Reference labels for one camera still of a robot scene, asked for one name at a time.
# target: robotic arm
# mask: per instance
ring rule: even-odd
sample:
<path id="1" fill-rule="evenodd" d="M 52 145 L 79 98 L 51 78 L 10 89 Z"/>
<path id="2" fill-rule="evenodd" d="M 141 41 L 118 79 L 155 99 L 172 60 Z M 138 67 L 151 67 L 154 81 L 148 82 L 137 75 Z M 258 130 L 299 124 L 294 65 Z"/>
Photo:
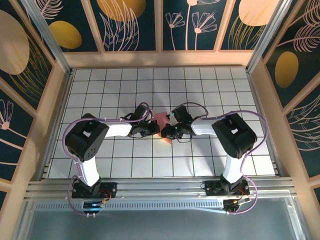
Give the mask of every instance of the robotic arm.
<path id="1" fill-rule="evenodd" d="M 160 132 L 156 120 L 141 120 L 148 114 L 149 109 L 140 104 L 134 113 L 123 117 L 125 121 L 108 121 L 106 124 L 96 120 L 78 122 L 66 135 L 65 144 L 68 151 L 75 155 L 79 162 L 80 171 L 79 188 L 85 191 L 86 196 L 98 198 L 101 191 L 101 179 L 97 172 L 95 155 L 103 140 L 114 136 L 141 137 L 154 135 Z M 257 141 L 256 134 L 238 114 L 231 114 L 220 119 L 195 118 L 181 105 L 168 115 L 170 123 L 161 130 L 161 137 L 180 139 L 184 134 L 190 136 L 216 135 L 227 153 L 226 166 L 220 178 L 220 184 L 208 187 L 213 195 L 234 194 L 239 185 L 247 184 L 240 171 L 241 158 L 253 148 Z M 82 118 L 95 118 L 87 113 Z"/>

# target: yellow circle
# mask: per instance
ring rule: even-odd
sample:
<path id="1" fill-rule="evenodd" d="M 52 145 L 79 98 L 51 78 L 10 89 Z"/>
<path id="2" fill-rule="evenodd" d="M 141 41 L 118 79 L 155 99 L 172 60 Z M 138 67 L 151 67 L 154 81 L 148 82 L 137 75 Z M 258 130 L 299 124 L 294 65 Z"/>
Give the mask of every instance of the yellow circle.
<path id="1" fill-rule="evenodd" d="M 295 80 L 298 73 L 299 60 L 290 51 L 280 55 L 275 65 L 275 82 L 280 88 L 287 88 Z"/>
<path id="2" fill-rule="evenodd" d="M 96 0 L 102 12 L 115 21 L 124 22 L 130 20 L 130 16 L 125 18 L 125 7 L 132 9 L 136 18 L 145 11 L 146 0 Z"/>
<path id="3" fill-rule="evenodd" d="M 249 26 L 266 25 L 274 13 L 279 0 L 241 0 L 239 17 Z"/>
<path id="4" fill-rule="evenodd" d="M 80 32 L 66 21 L 55 21 L 49 28 L 61 47 L 76 49 L 82 43 Z"/>
<path id="5" fill-rule="evenodd" d="M 0 10 L 0 69 L 8 74 L 23 72 L 29 62 L 28 35 L 10 14 Z"/>

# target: white grid floor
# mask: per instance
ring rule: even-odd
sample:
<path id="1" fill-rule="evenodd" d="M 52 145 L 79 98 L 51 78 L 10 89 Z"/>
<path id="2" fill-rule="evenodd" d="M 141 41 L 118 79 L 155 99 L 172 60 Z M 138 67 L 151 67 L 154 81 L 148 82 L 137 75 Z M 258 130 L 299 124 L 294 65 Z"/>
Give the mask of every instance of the white grid floor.
<path id="1" fill-rule="evenodd" d="M 77 174 L 75 164 L 63 151 L 62 136 L 68 124 L 85 113 L 114 119 L 133 112 L 141 102 L 160 113 L 187 101 L 205 105 L 209 117 L 240 109 L 257 112 L 242 67 L 76 70 L 47 178 L 65 179 Z M 198 106 L 189 106 L 188 111 L 192 117 L 203 114 Z M 259 119 L 250 114 L 242 117 L 259 143 L 264 135 Z M 143 139 L 111 137 L 103 141 L 96 165 L 102 178 L 202 177 L 219 176 L 226 158 L 214 136 L 196 136 L 188 143 L 174 140 L 172 145 L 157 135 Z M 247 158 L 243 172 L 249 176 L 275 175 L 274 168 L 264 144 Z"/>

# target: red object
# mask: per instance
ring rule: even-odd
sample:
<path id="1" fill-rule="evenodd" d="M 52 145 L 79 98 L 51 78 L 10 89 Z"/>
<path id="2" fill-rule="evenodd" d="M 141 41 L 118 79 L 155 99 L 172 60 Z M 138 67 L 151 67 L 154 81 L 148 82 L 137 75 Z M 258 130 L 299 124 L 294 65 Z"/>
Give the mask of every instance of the red object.
<path id="1" fill-rule="evenodd" d="M 157 135 L 159 137 L 161 137 L 161 130 L 164 129 L 164 127 L 166 126 L 166 124 L 169 123 L 169 120 L 167 119 L 167 113 L 166 112 L 159 112 L 154 114 L 154 118 L 153 120 L 156 120 L 159 127 L 160 127 L 160 132 L 157 133 Z M 172 144 L 171 139 L 168 138 L 163 138 L 163 140 L 165 140 L 168 144 Z"/>

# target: flower drawing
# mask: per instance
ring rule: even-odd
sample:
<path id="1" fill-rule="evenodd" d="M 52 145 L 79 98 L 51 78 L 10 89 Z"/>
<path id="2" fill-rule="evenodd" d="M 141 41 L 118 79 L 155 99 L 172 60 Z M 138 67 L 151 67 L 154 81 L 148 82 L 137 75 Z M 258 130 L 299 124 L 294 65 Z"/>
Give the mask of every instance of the flower drawing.
<path id="1" fill-rule="evenodd" d="M 10 101 L 7 101 L 5 103 L 3 99 L 0 99 L 0 132 L 9 130 L 14 134 L 26 139 L 27 138 L 26 136 L 10 128 L 10 121 L 12 119 L 13 113 L 14 113 L 14 104 Z M 2 138 L 0 138 L 0 142 L 19 150 L 23 149 L 21 146 L 18 146 L 12 142 L 6 141 Z"/>
<path id="2" fill-rule="evenodd" d="M 192 23 L 195 32 L 194 49 L 197 50 L 197 38 L 198 34 L 208 33 L 217 30 L 218 26 L 215 24 L 215 12 L 207 13 L 204 12 L 201 17 L 199 17 L 199 12 L 192 14 Z"/>
<path id="3" fill-rule="evenodd" d="M 188 26 L 189 26 L 189 16 L 191 6 L 196 5 L 206 5 L 206 4 L 215 4 L 220 2 L 220 0 L 186 0 L 188 3 L 188 12 L 186 15 L 186 28 L 185 28 L 185 50 L 188 50 Z"/>
<path id="4" fill-rule="evenodd" d="M 174 42 L 174 36 L 173 36 L 173 33 L 172 33 L 172 29 L 174 28 L 178 28 L 178 27 L 182 27 L 186 24 L 185 21 L 183 21 L 183 17 L 181 15 L 181 12 L 179 13 L 173 13 L 171 15 L 170 12 L 166 13 L 165 14 L 165 19 L 169 25 L 169 28 L 170 28 L 170 32 L 171 32 L 171 41 L 172 41 L 172 46 L 173 46 L 173 50 L 175 51 L 176 50 L 176 47 L 175 47 L 175 42 Z"/>

